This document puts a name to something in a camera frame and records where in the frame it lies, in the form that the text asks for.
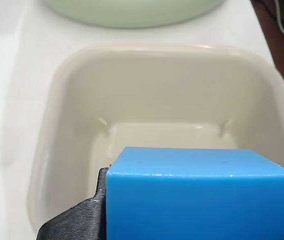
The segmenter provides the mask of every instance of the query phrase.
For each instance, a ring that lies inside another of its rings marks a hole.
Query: beige plastic bin
[[[284,82],[234,48],[104,46],[55,75],[29,189],[34,229],[91,197],[125,146],[252,149],[284,167]]]

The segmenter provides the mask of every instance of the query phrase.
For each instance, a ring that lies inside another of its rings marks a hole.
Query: blue cube
[[[108,240],[284,240],[284,168],[251,150],[127,147],[106,213]]]

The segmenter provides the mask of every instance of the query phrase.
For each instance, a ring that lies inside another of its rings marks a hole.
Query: plastic container
[[[104,46],[57,71],[29,188],[34,229],[91,197],[125,146],[252,149],[284,167],[284,81],[239,49]]]
[[[72,19],[115,28],[168,25],[203,14],[224,0],[45,0]]]

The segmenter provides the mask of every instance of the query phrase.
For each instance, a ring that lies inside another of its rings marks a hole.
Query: green bowl
[[[224,0],[44,0],[72,19],[113,28],[174,24],[201,15]]]

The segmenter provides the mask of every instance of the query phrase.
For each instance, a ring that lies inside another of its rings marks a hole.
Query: white table surface
[[[249,0],[227,0],[182,24],[135,30],[72,22],[39,0],[0,0],[0,240],[36,239],[27,191],[54,72],[80,49],[126,43],[235,46],[273,64]]]

